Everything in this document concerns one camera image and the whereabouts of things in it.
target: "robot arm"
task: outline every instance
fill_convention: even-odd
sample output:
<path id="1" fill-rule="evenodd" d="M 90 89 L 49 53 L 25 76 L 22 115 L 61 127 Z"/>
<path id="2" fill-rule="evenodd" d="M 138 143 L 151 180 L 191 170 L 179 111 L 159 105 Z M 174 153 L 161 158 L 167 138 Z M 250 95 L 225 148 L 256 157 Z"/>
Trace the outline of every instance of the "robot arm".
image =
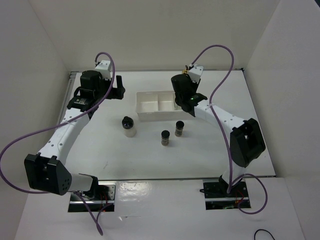
<path id="1" fill-rule="evenodd" d="M 203 70 L 203 66 L 190 65 L 186 67 L 186 70 L 184 70 L 182 74 L 175 75 L 171 78 L 175 92 L 175 102 L 183 111 L 218 127 L 218 122 L 210 108 L 208 98 L 201 93 L 197 93 Z M 226 135 L 229 136 L 229 147 L 233 166 L 232 179 L 234 180 L 245 173 L 246 167 L 252 160 L 260 156 L 266 149 L 266 145 L 256 120 L 253 118 L 244 120 L 216 105 L 212 107 Z M 227 168 L 219 179 L 224 189 L 227 189 L 229 186 L 229 175 L 230 170 Z"/>
<path id="2" fill-rule="evenodd" d="M 61 123 L 67 122 L 89 110 L 99 102 L 110 87 L 110 61 L 101 61 L 95 68 L 82 73 L 81 86 L 74 92 Z M 112 88 L 107 99 L 123 99 L 125 88 L 121 76 L 116 76 L 117 88 Z M 36 155 L 28 154 L 24 160 L 29 186 L 58 195 L 83 191 L 87 196 L 99 195 L 103 186 L 95 176 L 73 174 L 66 168 L 68 154 L 82 129 L 89 123 L 97 109 L 59 127 L 47 144 Z"/>

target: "divided white container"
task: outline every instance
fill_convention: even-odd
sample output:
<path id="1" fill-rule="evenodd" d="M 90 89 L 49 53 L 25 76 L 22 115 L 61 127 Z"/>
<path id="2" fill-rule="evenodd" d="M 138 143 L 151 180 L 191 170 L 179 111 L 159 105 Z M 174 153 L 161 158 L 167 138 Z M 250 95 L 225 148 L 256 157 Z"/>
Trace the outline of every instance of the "divided white container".
<path id="1" fill-rule="evenodd" d="M 175 102 L 174 91 L 139 91 L 136 93 L 136 113 L 141 121 L 191 119 Z"/>

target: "purple cable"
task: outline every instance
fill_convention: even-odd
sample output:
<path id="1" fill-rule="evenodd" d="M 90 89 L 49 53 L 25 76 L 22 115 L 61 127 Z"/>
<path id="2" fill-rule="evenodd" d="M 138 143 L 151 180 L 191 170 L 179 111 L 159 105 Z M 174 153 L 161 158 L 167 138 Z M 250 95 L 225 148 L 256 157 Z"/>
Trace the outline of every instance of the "purple cable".
<path id="1" fill-rule="evenodd" d="M 95 60 L 94 60 L 94 61 L 97 62 L 98 57 L 99 57 L 100 55 L 102 55 L 102 54 L 107 55 L 107 56 L 109 57 L 110 62 L 111 62 L 111 65 L 112 65 L 112 69 L 113 69 L 113 74 L 112 74 L 112 79 L 111 79 L 110 87 L 109 87 L 109 89 L 107 90 L 106 94 L 103 96 L 103 98 L 102 98 L 96 105 L 94 105 L 93 107 L 91 107 L 89 110 L 87 110 L 87 111 L 81 113 L 80 115 L 78 115 L 78 116 L 76 116 L 76 117 L 68 120 L 67 122 L 60 123 L 60 124 L 58 124 L 58 125 L 56 125 L 56 126 L 47 127 L 47 128 L 45 128 L 45 129 L 38 130 L 38 131 L 35 131 L 35 132 L 31 132 L 31 133 L 28 133 L 28 134 L 26 134 L 26 135 L 23 135 L 23 136 L 21 136 L 21 137 L 18 137 L 18 138 L 15 139 L 15 140 L 13 140 L 13 141 L 10 142 L 7 146 L 5 146 L 5 147 L 3 148 L 3 150 L 1 151 L 1 153 L 0 153 L 0 164 L 1 164 L 1 159 L 2 159 L 3 155 L 5 154 L 6 150 L 11 147 L 11 145 L 13 145 L 13 144 L 15 144 L 15 143 L 19 142 L 20 140 L 25 139 L 25 138 L 27 138 L 27 137 L 30 137 L 30 136 L 33 136 L 33 135 L 36 135 L 36 134 L 40 134 L 40 133 L 43 133 L 43 132 L 46 132 L 46 131 L 49 131 L 49 130 L 52 130 L 52 129 L 60 128 L 60 127 L 62 127 L 62 126 L 64 126 L 64 125 L 67 125 L 68 123 L 71 123 L 71 122 L 73 122 L 74 120 L 77 120 L 78 118 L 81 118 L 82 116 L 84 116 L 84 115 L 88 114 L 89 112 L 95 110 L 95 109 L 106 99 L 106 97 L 107 97 L 108 94 L 110 93 L 110 91 L 111 91 L 111 89 L 112 89 L 112 86 L 113 86 L 113 84 L 114 84 L 114 81 L 115 81 L 116 68 L 115 68 L 115 62 L 114 62 L 114 60 L 112 59 L 112 57 L 110 56 L 110 54 L 107 53 L 107 52 L 100 52 L 100 53 L 98 53 L 97 56 L 95 57 Z M 18 191 L 20 191 L 20 192 L 23 192 L 23 193 L 26 193 L 26 194 L 47 194 L 47 192 L 43 192 L 43 191 L 29 191 L 29 190 L 25 190 L 25 189 L 22 189 L 22 188 L 20 188 L 20 187 L 17 187 L 17 186 L 15 186 L 15 185 L 13 185 L 13 184 L 5 177 L 4 173 L 2 172 L 1 165 L 0 165 L 0 177 L 1 177 L 1 178 L 3 179 L 3 181 L 5 181 L 5 183 L 8 184 L 10 187 L 12 187 L 12 188 L 14 188 L 14 189 L 16 189 L 16 190 L 18 190 Z"/>
<path id="2" fill-rule="evenodd" d="M 218 84 L 218 86 L 216 86 L 216 88 L 213 90 L 213 92 L 211 93 L 211 96 L 209 98 L 209 104 L 210 104 L 210 108 L 211 108 L 211 111 L 216 119 L 216 121 L 218 122 L 218 125 L 221 129 L 221 132 L 222 132 L 222 135 L 223 135 L 223 139 L 224 139 L 224 143 L 225 143 L 225 146 L 226 146 L 226 149 L 227 149 L 227 152 L 228 152 L 228 158 L 229 158 L 229 171 L 230 171 L 230 175 L 229 175 L 229 185 L 228 185 L 228 189 L 227 189 L 227 193 L 229 194 L 230 191 L 231 191 L 231 187 L 234 183 L 237 182 L 237 180 L 243 178 L 244 176 L 251 176 L 251 177 L 254 177 L 262 186 L 263 190 L 264 190 L 264 193 L 265 193 L 265 201 L 264 201 L 264 204 L 263 206 L 258 210 L 258 211 L 255 211 L 255 212 L 247 212 L 247 211 L 243 211 L 241 208 L 240 208 L 240 205 L 241 204 L 238 204 L 238 208 L 241 212 L 243 212 L 244 214 L 248 214 L 248 215 L 254 215 L 254 214 L 258 214 L 260 213 L 263 209 L 265 209 L 266 205 L 267 205 L 267 202 L 268 202 L 268 193 L 267 193 L 267 189 L 265 187 L 265 185 L 261 182 L 261 180 L 259 178 L 257 178 L 255 175 L 251 174 L 251 173 L 246 173 L 246 174 L 242 174 L 240 176 L 238 176 L 234 181 L 232 181 L 232 171 L 233 171 L 233 167 L 232 167 L 232 156 L 231 156 L 231 151 L 230 151 L 230 147 L 229 147 L 229 143 L 228 143 L 228 139 L 227 139 L 227 136 L 226 136 L 226 133 L 225 133 L 225 130 L 224 130 L 224 127 L 222 126 L 219 118 L 218 118 L 218 115 L 216 114 L 214 108 L 212 107 L 212 98 L 214 96 L 214 94 L 216 93 L 216 91 L 218 90 L 218 88 L 225 82 L 225 80 L 229 77 L 232 69 L 234 68 L 234 63 L 235 63 L 235 57 L 234 57 L 234 54 L 232 53 L 232 51 L 226 47 L 226 46 L 223 46 L 223 45 L 219 45 L 219 44 L 215 44 L 215 45 L 211 45 L 211 46 L 208 46 L 206 47 L 204 50 L 202 50 L 202 52 L 200 52 L 200 54 L 195 58 L 195 60 L 191 63 L 192 65 L 195 64 L 195 62 L 200 58 L 200 56 L 205 52 L 207 51 L 208 49 L 211 49 L 211 48 L 214 48 L 214 47 L 219 47 L 219 48 L 223 48 L 225 50 L 227 50 L 230 55 L 231 55 L 231 66 L 227 72 L 227 74 L 225 75 L 225 77 L 223 78 L 223 80 Z"/>
<path id="3" fill-rule="evenodd" d="M 98 215 L 97 215 L 96 218 L 95 218 L 95 216 L 94 216 L 94 214 L 92 213 L 89 205 L 86 203 L 86 201 L 85 201 L 84 198 L 81 196 L 81 194 L 80 194 L 79 192 L 77 192 L 77 191 L 75 191 L 75 192 L 73 192 L 73 193 L 74 193 L 75 195 L 77 195 L 77 196 L 81 199 L 81 201 L 83 202 L 85 208 L 88 210 L 91 218 L 93 219 L 93 221 L 94 221 L 94 223 L 95 223 L 95 225 L 96 225 L 96 229 L 98 230 L 99 234 L 100 234 L 101 236 L 103 236 L 103 235 L 104 235 L 104 231 L 102 230 L 100 224 L 98 223 L 98 219 L 99 219 L 100 214 L 101 214 L 107 207 L 109 207 L 110 205 L 112 205 L 112 203 L 106 204 L 103 208 L 101 208 L 100 211 L 98 212 Z"/>
<path id="4" fill-rule="evenodd" d="M 242 179 L 244 176 L 254 177 L 254 178 L 261 184 L 261 186 L 262 186 L 262 188 L 263 188 L 263 190 L 264 190 L 264 194 L 265 194 L 265 201 L 264 201 L 263 206 L 262 206 L 259 210 L 254 211 L 254 212 L 243 211 L 243 210 L 240 208 L 240 205 L 242 204 L 242 202 L 240 202 L 240 203 L 238 204 L 238 209 L 239 209 L 241 212 L 243 212 L 244 214 L 248 214 L 248 215 L 258 214 L 258 213 L 262 212 L 263 209 L 265 209 L 265 207 L 266 207 L 266 205 L 267 205 L 267 203 L 268 203 L 268 193 L 267 193 L 267 189 L 266 189 L 265 185 L 262 183 L 262 181 L 261 181 L 259 178 L 257 178 L 255 175 L 251 174 L 251 173 L 245 173 L 245 174 L 242 174 L 242 175 L 238 176 L 238 177 L 232 182 L 232 184 L 236 183 L 237 180 Z"/>
<path id="5" fill-rule="evenodd" d="M 226 192 L 229 194 L 230 191 L 231 191 L 231 187 L 232 187 L 232 156 L 231 156 L 231 151 L 230 151 L 230 147 L 229 147 L 229 143 L 228 143 L 228 139 L 227 139 L 227 135 L 225 133 L 225 130 L 224 130 L 224 127 L 222 126 L 219 118 L 218 118 L 218 115 L 216 114 L 216 111 L 214 110 L 213 106 L 212 106 L 212 98 L 214 96 L 214 94 L 216 93 L 216 91 L 218 90 L 218 88 L 225 82 L 225 80 L 229 77 L 232 69 L 234 68 L 234 63 L 235 63 L 235 57 L 234 57 L 234 54 L 232 53 L 232 51 L 226 47 L 226 46 L 223 46 L 223 45 L 219 45 L 219 44 L 215 44 L 215 45 L 211 45 L 211 46 L 208 46 L 206 47 L 205 49 L 202 50 L 202 52 L 200 52 L 200 54 L 195 58 L 195 60 L 193 60 L 193 62 L 191 63 L 192 65 L 195 64 L 195 62 L 201 57 L 201 55 L 207 51 L 208 49 L 211 49 L 211 48 L 214 48 L 214 47 L 218 47 L 218 48 L 223 48 L 225 50 L 227 50 L 230 55 L 231 55 L 231 65 L 230 65 L 230 68 L 227 72 L 227 74 L 225 75 L 225 77 L 222 79 L 222 81 L 218 84 L 218 86 L 215 87 L 215 89 L 213 90 L 213 92 L 211 93 L 211 96 L 209 98 L 209 104 L 210 104 L 210 108 L 211 108 L 211 111 L 216 119 L 216 121 L 218 122 L 218 125 L 221 129 L 221 132 L 222 132 L 222 135 L 223 135 L 223 139 L 224 139 L 224 143 L 225 143 L 225 146 L 226 146 L 226 150 L 228 152 L 228 158 L 229 158 L 229 169 L 230 169 L 230 175 L 229 175 L 229 185 L 228 185 L 228 189 L 226 190 Z"/>

